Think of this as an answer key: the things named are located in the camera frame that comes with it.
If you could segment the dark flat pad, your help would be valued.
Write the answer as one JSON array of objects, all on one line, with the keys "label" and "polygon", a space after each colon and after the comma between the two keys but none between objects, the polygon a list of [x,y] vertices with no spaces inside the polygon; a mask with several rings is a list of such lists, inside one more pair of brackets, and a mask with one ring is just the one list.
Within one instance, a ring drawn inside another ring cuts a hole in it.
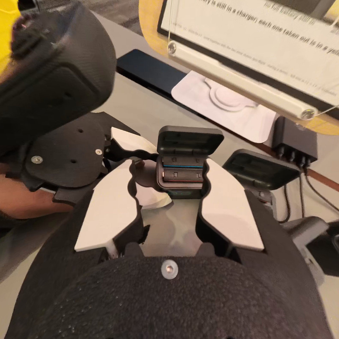
[{"label": "dark flat pad", "polygon": [[139,49],[119,57],[116,71],[170,101],[174,100],[172,89],[187,75]]}]

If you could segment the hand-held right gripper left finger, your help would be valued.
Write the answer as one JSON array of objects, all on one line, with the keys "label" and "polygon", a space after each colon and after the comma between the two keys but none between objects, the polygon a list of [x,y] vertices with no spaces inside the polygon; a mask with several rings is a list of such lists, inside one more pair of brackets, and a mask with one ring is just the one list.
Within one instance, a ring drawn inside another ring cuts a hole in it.
[{"label": "hand-held right gripper left finger", "polygon": [[121,161],[93,189],[74,250],[105,248],[109,255],[121,255],[129,243],[143,244],[150,226],[144,225],[141,208],[135,162]]}]

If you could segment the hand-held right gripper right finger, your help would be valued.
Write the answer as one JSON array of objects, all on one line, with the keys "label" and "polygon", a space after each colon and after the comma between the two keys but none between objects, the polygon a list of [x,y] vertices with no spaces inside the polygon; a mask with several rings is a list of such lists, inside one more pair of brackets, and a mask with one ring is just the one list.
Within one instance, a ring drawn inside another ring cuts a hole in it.
[{"label": "hand-held right gripper right finger", "polygon": [[202,171],[202,197],[199,202],[196,235],[210,243],[219,257],[234,248],[264,251],[264,243],[244,187],[229,172],[208,158]]}]

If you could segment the black multi-port power hub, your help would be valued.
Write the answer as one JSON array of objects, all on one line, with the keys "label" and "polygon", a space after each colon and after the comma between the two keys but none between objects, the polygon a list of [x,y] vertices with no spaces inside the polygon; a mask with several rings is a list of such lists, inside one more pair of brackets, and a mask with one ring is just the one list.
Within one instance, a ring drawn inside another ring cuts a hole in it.
[{"label": "black multi-port power hub", "polygon": [[280,116],[274,124],[272,150],[278,159],[311,164],[318,160],[317,133]]}]

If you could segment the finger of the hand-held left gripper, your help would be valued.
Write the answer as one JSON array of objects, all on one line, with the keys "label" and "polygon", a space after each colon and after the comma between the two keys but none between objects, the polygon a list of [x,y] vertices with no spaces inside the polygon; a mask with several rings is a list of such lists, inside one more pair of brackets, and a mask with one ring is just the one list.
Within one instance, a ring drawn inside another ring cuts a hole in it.
[{"label": "finger of the hand-held left gripper", "polygon": [[111,128],[111,141],[105,148],[105,158],[112,161],[129,158],[156,161],[158,156],[157,148],[142,136]]},{"label": "finger of the hand-held left gripper", "polygon": [[137,185],[136,198],[142,209],[158,209],[172,203],[172,199],[165,192],[159,192],[153,187]]}]

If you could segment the white stand base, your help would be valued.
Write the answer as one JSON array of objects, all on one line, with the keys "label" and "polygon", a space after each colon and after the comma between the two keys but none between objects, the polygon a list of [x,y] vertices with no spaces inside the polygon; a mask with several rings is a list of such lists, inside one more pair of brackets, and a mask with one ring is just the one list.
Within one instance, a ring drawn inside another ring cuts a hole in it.
[{"label": "white stand base", "polygon": [[171,95],[178,103],[254,143],[269,138],[276,119],[273,110],[195,71],[176,84]]}]

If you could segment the white instruction sheet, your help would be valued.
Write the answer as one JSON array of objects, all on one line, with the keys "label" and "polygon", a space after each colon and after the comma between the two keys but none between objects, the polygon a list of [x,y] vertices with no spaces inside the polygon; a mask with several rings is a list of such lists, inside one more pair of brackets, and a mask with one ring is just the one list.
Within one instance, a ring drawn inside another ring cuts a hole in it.
[{"label": "white instruction sheet", "polygon": [[157,32],[312,105],[338,105],[338,1],[163,1]]}]

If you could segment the yellow plastic bin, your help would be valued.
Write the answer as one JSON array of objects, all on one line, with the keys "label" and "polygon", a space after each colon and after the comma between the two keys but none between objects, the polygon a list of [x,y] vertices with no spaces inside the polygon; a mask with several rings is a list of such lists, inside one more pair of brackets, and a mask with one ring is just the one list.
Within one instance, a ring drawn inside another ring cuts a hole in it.
[{"label": "yellow plastic bin", "polygon": [[12,29],[20,15],[18,0],[0,1],[0,73],[10,61]]}]

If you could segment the wooden sign board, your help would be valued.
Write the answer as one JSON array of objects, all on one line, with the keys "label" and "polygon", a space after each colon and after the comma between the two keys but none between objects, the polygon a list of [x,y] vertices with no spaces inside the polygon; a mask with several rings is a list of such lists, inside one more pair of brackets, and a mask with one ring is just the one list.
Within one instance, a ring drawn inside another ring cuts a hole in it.
[{"label": "wooden sign board", "polygon": [[[161,10],[162,10],[162,5],[163,5],[163,1],[160,1],[160,0],[140,0],[139,1],[139,21],[140,21],[141,30],[142,30],[144,38],[146,39],[146,42],[155,52],[164,56],[168,60],[175,61],[181,66],[185,66],[188,69],[196,71],[197,73],[201,74],[200,71],[196,70],[192,66],[189,66],[185,64],[184,62],[180,62],[177,59],[168,55],[168,52],[167,52],[167,45],[169,43],[168,37],[161,35],[157,31],[158,22],[159,22]],[[258,99],[253,99],[247,94],[242,94],[242,93],[239,93],[239,94],[245,97],[248,97],[249,99],[252,99],[255,102],[259,103]],[[294,123],[297,123],[316,133],[320,133],[324,135],[337,135],[337,136],[339,135],[338,120],[334,119],[333,117],[328,116],[326,113],[320,114],[311,120],[301,121],[291,116],[287,116],[284,113],[280,113],[275,108],[269,108],[269,109],[272,109],[279,115],[284,116],[287,119],[293,121]]]}]

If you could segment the person's left hand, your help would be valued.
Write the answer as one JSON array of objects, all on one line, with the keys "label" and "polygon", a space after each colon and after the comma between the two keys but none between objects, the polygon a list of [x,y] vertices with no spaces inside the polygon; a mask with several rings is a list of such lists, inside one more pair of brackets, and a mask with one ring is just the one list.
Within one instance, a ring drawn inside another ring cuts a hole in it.
[{"label": "person's left hand", "polygon": [[31,219],[55,213],[66,213],[73,207],[53,202],[53,193],[38,190],[30,192],[19,180],[6,177],[8,166],[0,164],[0,210],[12,219]]}]

